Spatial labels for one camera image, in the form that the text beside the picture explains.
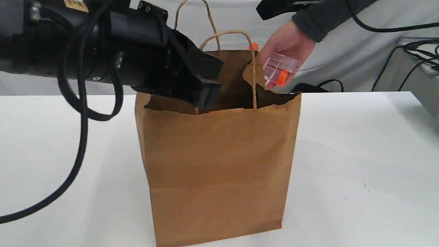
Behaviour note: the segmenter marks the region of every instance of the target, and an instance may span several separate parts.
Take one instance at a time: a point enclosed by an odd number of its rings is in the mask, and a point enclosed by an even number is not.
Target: human hand
[[[302,32],[293,20],[290,20],[270,37],[266,45],[262,48],[260,56],[264,63],[275,52],[296,59],[296,69],[286,80],[286,82],[290,82],[299,68],[311,55],[316,43],[316,41]]]

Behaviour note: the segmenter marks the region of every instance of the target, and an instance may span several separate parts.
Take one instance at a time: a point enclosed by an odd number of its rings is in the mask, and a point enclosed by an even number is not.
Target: white backdrop
[[[262,21],[256,12],[260,0],[208,0],[212,17],[218,31],[242,29],[253,41],[264,45],[270,35],[292,14],[283,14],[268,21]],[[180,0],[149,0],[169,12],[168,25],[174,26],[175,11]],[[137,7],[133,0],[131,7]],[[400,27],[439,21],[438,0],[378,0],[359,14],[359,18],[374,27]],[[201,44],[212,34],[205,6],[201,0],[190,0],[180,12],[179,30]],[[430,32],[439,36],[439,29]],[[332,31],[316,46],[311,57],[303,65],[297,77],[284,88],[290,91],[298,83],[317,85],[328,79],[340,79],[347,91],[370,91],[380,68],[403,33],[376,34],[361,29],[352,19]],[[247,49],[246,39],[240,35],[220,38],[224,49]],[[216,49],[215,41],[207,46]],[[108,85],[90,83],[91,94],[112,92]],[[338,85],[328,88],[339,90]],[[58,94],[56,81],[0,73],[0,95],[4,94]]]

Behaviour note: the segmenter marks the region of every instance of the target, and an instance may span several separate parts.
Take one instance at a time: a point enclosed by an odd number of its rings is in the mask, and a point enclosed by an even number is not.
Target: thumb
[[[275,53],[276,50],[276,44],[273,42],[268,42],[262,47],[262,50],[259,52],[259,56],[261,57],[261,61],[263,64]]]

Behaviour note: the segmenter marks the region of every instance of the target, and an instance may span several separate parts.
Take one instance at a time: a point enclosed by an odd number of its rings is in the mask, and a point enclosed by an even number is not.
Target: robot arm
[[[80,29],[100,0],[0,1],[0,70],[55,77],[71,30]],[[87,38],[86,80],[111,83],[109,62],[120,82],[134,90],[177,98],[196,107],[213,106],[220,91],[222,61],[199,50],[190,39],[166,25],[168,12],[145,1],[113,1]],[[73,47],[78,47],[75,40]],[[77,53],[65,67],[76,78]]]

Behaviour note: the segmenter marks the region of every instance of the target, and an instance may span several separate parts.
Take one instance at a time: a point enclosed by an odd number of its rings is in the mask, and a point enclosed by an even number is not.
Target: brown paper bag
[[[252,51],[213,54],[224,62],[215,109],[198,113],[179,100],[137,94],[158,247],[282,227],[301,95],[256,86],[263,69]]]

